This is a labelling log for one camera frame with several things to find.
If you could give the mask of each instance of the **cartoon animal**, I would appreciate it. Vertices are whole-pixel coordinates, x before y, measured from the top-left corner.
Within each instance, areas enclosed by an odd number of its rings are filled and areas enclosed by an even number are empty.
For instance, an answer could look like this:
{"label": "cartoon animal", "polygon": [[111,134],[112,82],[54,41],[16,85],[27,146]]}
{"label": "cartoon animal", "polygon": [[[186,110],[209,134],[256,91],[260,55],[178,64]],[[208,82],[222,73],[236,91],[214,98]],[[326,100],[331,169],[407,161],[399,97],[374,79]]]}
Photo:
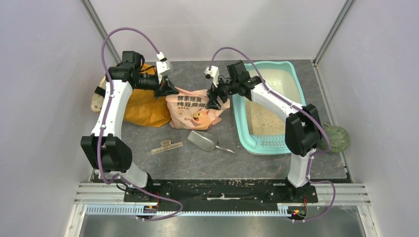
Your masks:
{"label": "cartoon animal", "polygon": [[209,117],[210,111],[199,109],[195,113],[192,114],[191,118],[185,118],[186,121],[190,121],[192,125],[195,126],[194,129],[196,130],[205,130],[211,127],[212,120]]}

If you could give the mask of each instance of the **metal scoop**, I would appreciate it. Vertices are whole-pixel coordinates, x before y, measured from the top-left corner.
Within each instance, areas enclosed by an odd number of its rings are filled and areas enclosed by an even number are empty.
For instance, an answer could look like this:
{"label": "metal scoop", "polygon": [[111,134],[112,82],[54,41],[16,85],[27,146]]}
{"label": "metal scoop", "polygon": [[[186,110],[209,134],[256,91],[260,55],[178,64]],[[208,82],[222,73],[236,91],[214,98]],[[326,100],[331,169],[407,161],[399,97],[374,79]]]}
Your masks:
{"label": "metal scoop", "polygon": [[219,146],[217,138],[214,135],[206,132],[191,131],[188,136],[188,141],[192,142],[205,151],[212,151],[215,148],[218,148],[220,150],[235,154],[235,152],[231,149]]}

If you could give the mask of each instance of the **plastic bag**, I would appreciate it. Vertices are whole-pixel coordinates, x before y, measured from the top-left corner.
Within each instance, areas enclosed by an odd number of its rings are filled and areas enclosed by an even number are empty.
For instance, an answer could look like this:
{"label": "plastic bag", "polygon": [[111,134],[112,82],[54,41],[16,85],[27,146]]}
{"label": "plastic bag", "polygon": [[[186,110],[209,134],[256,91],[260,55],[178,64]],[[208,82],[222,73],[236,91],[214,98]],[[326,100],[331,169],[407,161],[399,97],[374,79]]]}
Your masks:
{"label": "plastic bag", "polygon": [[179,94],[168,95],[168,109],[170,111],[170,125],[174,128],[191,130],[206,130],[221,122],[220,114],[230,107],[230,100],[225,104],[218,99],[221,110],[207,110],[205,105],[208,102],[207,90],[187,91],[177,88]]}
{"label": "plastic bag", "polygon": [[[156,73],[156,68],[148,64],[143,73]],[[100,112],[105,96],[106,80],[102,78],[92,97],[91,109]],[[151,90],[132,91],[125,108],[124,120],[141,126],[161,127],[170,121],[170,113],[165,97],[154,98]]]}

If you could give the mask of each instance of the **white wall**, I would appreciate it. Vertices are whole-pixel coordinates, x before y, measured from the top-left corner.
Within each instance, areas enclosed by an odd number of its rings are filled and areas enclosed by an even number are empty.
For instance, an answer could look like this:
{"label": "white wall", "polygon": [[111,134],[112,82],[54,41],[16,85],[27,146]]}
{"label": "white wall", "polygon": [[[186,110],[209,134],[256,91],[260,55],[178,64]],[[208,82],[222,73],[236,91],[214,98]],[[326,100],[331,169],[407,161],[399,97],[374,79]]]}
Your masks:
{"label": "white wall", "polygon": [[382,236],[418,236],[419,1],[356,1],[320,62]]}
{"label": "white wall", "polygon": [[[170,60],[210,60],[223,46],[251,59],[313,59],[345,0],[91,0],[107,32],[134,27]],[[116,33],[115,48],[154,61],[141,36]],[[217,59],[241,58],[222,52]]]}
{"label": "white wall", "polygon": [[101,39],[78,0],[3,0],[0,32],[1,236],[63,236],[91,171]]}

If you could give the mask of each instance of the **scoop handle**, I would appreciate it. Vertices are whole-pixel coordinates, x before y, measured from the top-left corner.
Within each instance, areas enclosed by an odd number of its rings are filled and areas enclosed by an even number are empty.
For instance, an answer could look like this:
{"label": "scoop handle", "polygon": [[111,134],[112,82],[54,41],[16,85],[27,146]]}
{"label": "scoop handle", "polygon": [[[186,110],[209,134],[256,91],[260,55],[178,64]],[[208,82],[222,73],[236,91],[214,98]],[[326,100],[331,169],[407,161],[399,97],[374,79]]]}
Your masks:
{"label": "scoop handle", "polygon": [[235,152],[232,149],[229,149],[227,147],[221,147],[219,145],[216,145],[215,147],[218,148],[218,149],[220,149],[220,150],[223,150],[223,151],[226,151],[226,152],[230,152],[230,153],[235,154]]}

